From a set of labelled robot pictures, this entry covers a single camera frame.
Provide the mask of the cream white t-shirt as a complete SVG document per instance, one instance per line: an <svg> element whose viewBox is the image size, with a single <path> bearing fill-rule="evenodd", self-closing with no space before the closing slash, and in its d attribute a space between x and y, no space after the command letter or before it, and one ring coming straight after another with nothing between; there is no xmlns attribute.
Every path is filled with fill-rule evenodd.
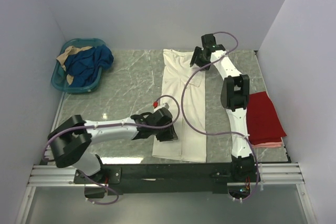
<svg viewBox="0 0 336 224"><path fill-rule="evenodd" d="M204 163L207 156L207 136L193 130L205 132L206 101L205 72L200 71L186 83L198 69L190 67L192 52L179 52L173 49L163 50L164 70L162 94L171 95L177 101L183 101L183 110L174 123L178 140L153 142L152 156L177 161Z"/></svg>

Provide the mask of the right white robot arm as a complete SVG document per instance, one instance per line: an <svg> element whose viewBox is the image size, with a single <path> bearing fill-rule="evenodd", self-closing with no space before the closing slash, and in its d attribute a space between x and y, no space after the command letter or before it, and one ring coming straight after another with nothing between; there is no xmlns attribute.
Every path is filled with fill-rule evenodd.
<svg viewBox="0 0 336 224"><path fill-rule="evenodd" d="M230 175L235 181L245 181L255 173L254 151L247 129L250 78L235 67L214 34L203 35L201 41L202 47L195 47L190 66L197 65L202 70L214 66L223 80L220 102L228 115L232 135Z"/></svg>

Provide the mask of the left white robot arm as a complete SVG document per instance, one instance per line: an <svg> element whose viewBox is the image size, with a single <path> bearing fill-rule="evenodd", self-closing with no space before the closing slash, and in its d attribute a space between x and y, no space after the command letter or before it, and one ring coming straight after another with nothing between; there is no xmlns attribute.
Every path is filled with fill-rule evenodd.
<svg viewBox="0 0 336 224"><path fill-rule="evenodd" d="M134 114L116 121L98 122L84 120L75 115L66 120L48 136L58 168L75 167L93 183L104 179L101 158L87 151L90 145L113 140L138 140L155 136L160 142L178 139L173 125L173 115L165 106L153 112Z"/></svg>

